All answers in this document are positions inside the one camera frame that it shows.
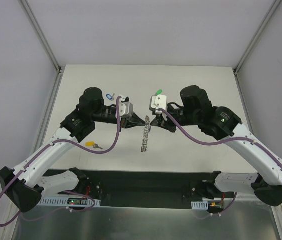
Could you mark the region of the metal disc keyring holder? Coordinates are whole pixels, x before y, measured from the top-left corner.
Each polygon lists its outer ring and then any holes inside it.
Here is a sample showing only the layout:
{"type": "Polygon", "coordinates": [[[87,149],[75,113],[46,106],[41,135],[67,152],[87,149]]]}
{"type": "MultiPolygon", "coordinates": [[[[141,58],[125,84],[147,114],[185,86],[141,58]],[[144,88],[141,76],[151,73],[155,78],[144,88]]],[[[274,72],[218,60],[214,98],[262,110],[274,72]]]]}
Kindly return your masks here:
{"type": "Polygon", "coordinates": [[[149,137],[150,129],[151,129],[150,119],[148,116],[145,116],[145,125],[143,129],[142,144],[141,144],[142,153],[147,151],[148,137],[149,137]]]}

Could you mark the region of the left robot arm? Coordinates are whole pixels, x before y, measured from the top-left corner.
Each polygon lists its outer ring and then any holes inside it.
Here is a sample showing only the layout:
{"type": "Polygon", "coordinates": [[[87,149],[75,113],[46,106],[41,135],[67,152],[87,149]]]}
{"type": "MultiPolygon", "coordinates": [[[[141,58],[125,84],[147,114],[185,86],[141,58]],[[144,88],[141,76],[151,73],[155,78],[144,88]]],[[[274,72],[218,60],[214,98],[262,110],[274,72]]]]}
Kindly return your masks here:
{"type": "Polygon", "coordinates": [[[96,123],[114,124],[117,133],[122,129],[145,125],[134,113],[127,97],[119,97],[116,104],[105,106],[102,91],[96,87],[87,88],[75,110],[61,122],[43,146],[14,168],[0,170],[3,193],[22,213],[32,210],[49,194],[67,190],[77,195],[85,192],[87,177],[76,168],[53,177],[43,175],[71,148],[78,147],[95,130],[96,123]]]}

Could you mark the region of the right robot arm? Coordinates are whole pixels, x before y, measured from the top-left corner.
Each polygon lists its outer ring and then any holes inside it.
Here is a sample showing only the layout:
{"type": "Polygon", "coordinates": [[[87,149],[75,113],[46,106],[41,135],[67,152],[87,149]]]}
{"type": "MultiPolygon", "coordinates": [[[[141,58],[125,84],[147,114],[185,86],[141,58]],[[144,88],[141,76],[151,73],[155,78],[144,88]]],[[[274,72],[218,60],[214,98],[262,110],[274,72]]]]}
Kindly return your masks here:
{"type": "Polygon", "coordinates": [[[253,194],[261,202],[277,207],[282,204],[282,159],[262,144],[230,109],[212,106],[205,90],[196,85],[180,91],[182,105],[167,102],[167,97],[151,96],[149,110],[155,116],[150,123],[174,133],[180,130],[202,146],[226,145],[240,155],[255,173],[218,172],[206,184],[206,193],[253,194]]]}

